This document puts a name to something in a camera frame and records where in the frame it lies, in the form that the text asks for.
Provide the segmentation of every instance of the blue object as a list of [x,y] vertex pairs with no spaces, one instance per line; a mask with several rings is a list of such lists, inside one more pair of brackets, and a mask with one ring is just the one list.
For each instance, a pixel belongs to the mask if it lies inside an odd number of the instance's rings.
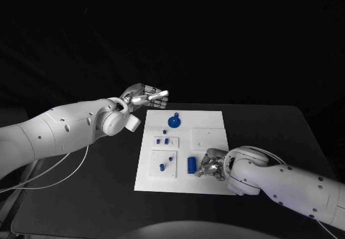
[[169,118],[168,120],[168,124],[172,128],[178,128],[179,125],[181,125],[181,120],[179,120],[179,117],[178,117],[178,113],[175,113],[175,116],[172,118]]
[[188,158],[188,173],[195,173],[197,172],[197,158],[190,157]]

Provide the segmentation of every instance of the white platform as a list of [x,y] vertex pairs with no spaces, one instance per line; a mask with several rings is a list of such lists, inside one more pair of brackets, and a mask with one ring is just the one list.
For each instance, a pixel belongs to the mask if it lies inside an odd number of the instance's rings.
[[[168,120],[178,112],[181,119],[181,126],[171,128]],[[218,129],[207,131],[214,133],[213,141],[207,138],[198,138],[203,140],[204,149],[194,150],[194,128]],[[153,148],[155,137],[177,137],[179,138],[178,149],[166,149],[166,151],[177,151],[177,174],[174,177],[152,177],[151,172],[151,158],[153,151],[165,151],[165,149]],[[155,192],[177,192],[177,193],[200,193],[200,194],[218,194],[218,195],[236,195],[229,189],[227,180],[220,182],[213,176],[195,177],[194,174],[188,174],[187,160],[190,157],[195,157],[198,161],[197,167],[205,155],[208,148],[218,148],[229,151],[227,134],[224,129],[223,113],[220,111],[162,111],[149,110],[146,116],[145,135],[140,151],[140,160],[138,168],[138,178],[135,191],[155,191]]]

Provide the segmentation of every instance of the table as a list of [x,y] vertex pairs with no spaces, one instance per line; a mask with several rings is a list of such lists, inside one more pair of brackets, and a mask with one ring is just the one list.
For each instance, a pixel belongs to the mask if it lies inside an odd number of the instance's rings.
[[[57,186],[28,190],[12,223],[18,234],[110,239],[148,225],[169,221],[208,221],[257,230],[280,238],[330,238],[318,222],[257,196],[227,196],[135,191],[146,120],[135,112],[138,131],[123,130],[90,145],[78,172]],[[291,106],[169,104],[168,110],[223,111],[229,146],[266,149],[296,167],[335,179],[304,114]],[[31,184],[51,185],[77,168],[86,148]],[[63,158],[45,159],[41,171]],[[345,232],[330,227],[337,235]]]

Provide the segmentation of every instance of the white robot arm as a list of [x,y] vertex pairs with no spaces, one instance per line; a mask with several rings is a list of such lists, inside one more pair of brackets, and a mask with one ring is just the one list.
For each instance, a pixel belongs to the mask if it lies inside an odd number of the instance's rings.
[[276,203],[345,231],[345,184],[283,161],[268,166],[269,157],[256,149],[208,149],[195,175],[227,178],[229,189],[240,196],[257,195],[262,189]]
[[130,114],[142,105],[165,109],[168,91],[143,84],[129,87],[119,98],[58,106],[24,123],[0,128],[0,179],[21,166],[76,152],[126,127],[138,129]]

